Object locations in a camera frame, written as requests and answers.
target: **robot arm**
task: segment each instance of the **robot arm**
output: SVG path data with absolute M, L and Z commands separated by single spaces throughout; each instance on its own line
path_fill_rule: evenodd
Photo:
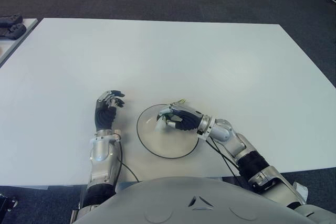
M 91 140 L 93 148 L 90 153 L 92 171 L 77 219 L 116 194 L 115 184 L 121 168 L 118 156 L 122 161 L 122 149 L 121 132 L 113 131 L 112 123 L 117 107 L 124 105 L 118 97 L 124 97 L 124 94 L 116 90 L 106 91 L 96 102 L 96 133 Z
M 228 121 L 203 115 L 178 102 L 165 107 L 158 117 L 166 117 L 167 126 L 181 130 L 197 128 L 200 139 L 221 142 L 254 192 L 290 208 L 306 204 L 289 182 L 242 134 L 235 132 Z

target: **wire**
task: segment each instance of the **wire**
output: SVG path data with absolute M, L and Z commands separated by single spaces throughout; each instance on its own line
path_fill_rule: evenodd
M 119 139 L 119 141 L 118 141 L 118 143 L 119 143 L 119 146 L 120 146 L 120 166 L 119 166 L 119 170 L 118 170 L 118 173 L 117 173 L 117 176 L 116 176 L 116 178 L 114 179 L 114 183 L 113 183 L 113 189 L 114 189 L 114 192 L 116 192 L 115 190 L 115 188 L 116 188 L 116 185 L 117 185 L 117 182 L 118 182 L 118 179 L 119 179 L 119 175 L 120 175 L 120 171 L 121 171 L 121 166 L 122 166 L 122 146 L 121 146 L 121 142 L 120 142 L 120 139 Z
M 127 168 L 127 170 L 129 170 L 130 172 L 131 172 L 131 174 L 133 174 L 133 176 L 134 176 L 134 178 L 137 180 L 136 182 L 140 182 L 139 180 L 138 180 L 138 177 L 135 175 L 135 173 L 131 170 L 131 168 L 129 168 L 125 163 L 123 163 L 123 162 L 121 162 L 121 164 L 123 165 L 123 166 L 125 166 L 126 168 Z
M 229 168 L 230 172 L 232 173 L 232 175 L 235 177 L 236 181 L 238 182 L 238 184 L 240 185 L 240 187 L 243 188 L 243 186 L 241 185 L 240 181 L 238 180 L 237 176 L 235 175 L 235 173 L 232 171 L 231 167 L 229 166 L 229 164 L 227 163 L 226 159 L 228 159 L 218 148 L 217 144 L 215 143 L 214 139 L 212 137 L 209 136 L 209 138 L 212 140 L 212 142 L 214 143 L 214 145 L 216 146 L 217 150 L 219 151 L 220 155 L 222 156 L 225 164 L 227 165 L 227 167 Z
M 238 166 L 235 164 L 235 163 L 233 163 L 232 161 L 231 161 L 231 159 L 229 159 L 227 156 L 225 156 L 222 152 L 220 152 L 219 150 L 217 150 L 211 143 L 209 143 L 208 142 L 208 140 L 206 140 L 206 143 L 212 148 L 212 149 L 214 149 L 215 150 L 215 152 L 217 152 L 219 155 L 221 155 L 223 158 L 225 158 L 226 160 L 228 160 L 229 162 L 230 162 L 230 164 L 232 164 L 237 170 L 239 170 L 238 169 Z

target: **white tabletop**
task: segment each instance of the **white tabletop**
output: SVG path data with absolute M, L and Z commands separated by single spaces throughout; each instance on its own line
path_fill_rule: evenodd
M 27 28 L 26 32 L 16 40 L 1 39 L 0 40 L 0 66 L 1 63 L 12 53 L 13 50 L 28 36 L 35 24 L 37 19 L 35 18 L 25 18 L 22 22 Z
M 279 25 L 49 18 L 0 69 L 0 184 L 87 183 L 95 102 L 110 89 L 126 94 L 114 127 L 141 180 L 230 175 L 205 143 L 176 160 L 141 145 L 140 113 L 181 98 L 280 172 L 336 166 L 336 89 Z

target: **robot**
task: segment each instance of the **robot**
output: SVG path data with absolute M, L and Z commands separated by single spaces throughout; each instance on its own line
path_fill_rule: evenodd
M 113 131 L 112 123 L 117 107 L 124 105 L 120 97 L 120 91 L 112 90 L 97 100 L 92 172 L 80 209 L 72 216 L 76 223 L 336 223 L 334 213 L 307 205 L 228 121 L 179 102 L 164 107 L 157 120 L 182 131 L 197 129 L 200 139 L 211 140 L 211 146 L 236 166 L 250 190 L 210 178 L 165 177 L 116 193 L 123 152 L 121 131 Z M 224 146 L 229 158 L 216 143 Z

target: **floor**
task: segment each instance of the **floor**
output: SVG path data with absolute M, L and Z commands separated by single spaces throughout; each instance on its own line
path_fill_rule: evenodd
M 2 15 L 21 12 L 39 20 L 73 17 L 280 24 L 336 86 L 336 4 L 330 0 L 0 0 L 0 6 Z M 336 212 L 335 168 L 285 177 L 309 187 L 310 203 Z M 0 192 L 20 199 L 5 224 L 68 223 L 80 187 L 46 191 L 0 187 Z

